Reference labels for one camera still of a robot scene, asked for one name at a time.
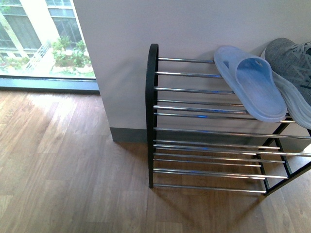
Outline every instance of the gray mesh shoe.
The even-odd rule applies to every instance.
[[[311,129],[311,42],[295,44],[285,38],[272,41],[262,53],[288,112],[306,129]]]

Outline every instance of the light blue slipper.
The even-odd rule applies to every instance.
[[[286,105],[267,61],[233,46],[218,48],[214,61],[249,114],[265,122],[285,118]]]

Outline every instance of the gray baseboard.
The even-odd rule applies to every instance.
[[[147,130],[110,128],[114,142],[147,142]]]

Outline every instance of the building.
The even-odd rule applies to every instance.
[[[61,36],[70,38],[71,48],[83,40],[72,0],[0,1],[2,57],[30,58]]]

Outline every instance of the window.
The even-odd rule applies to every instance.
[[[0,75],[95,79],[72,0],[0,0]]]

